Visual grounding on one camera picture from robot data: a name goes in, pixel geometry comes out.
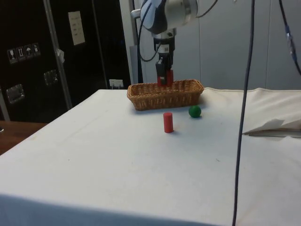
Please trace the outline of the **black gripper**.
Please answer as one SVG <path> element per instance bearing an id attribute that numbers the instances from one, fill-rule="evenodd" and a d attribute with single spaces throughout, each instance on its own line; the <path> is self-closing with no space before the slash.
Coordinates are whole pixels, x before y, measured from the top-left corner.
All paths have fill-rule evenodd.
<path id="1" fill-rule="evenodd" d="M 168 39 L 156 39 L 154 38 L 154 49 L 159 54 L 159 59 L 156 62 L 156 71 L 158 77 L 166 77 L 167 85 L 173 83 L 173 54 L 175 50 L 175 37 Z"/>

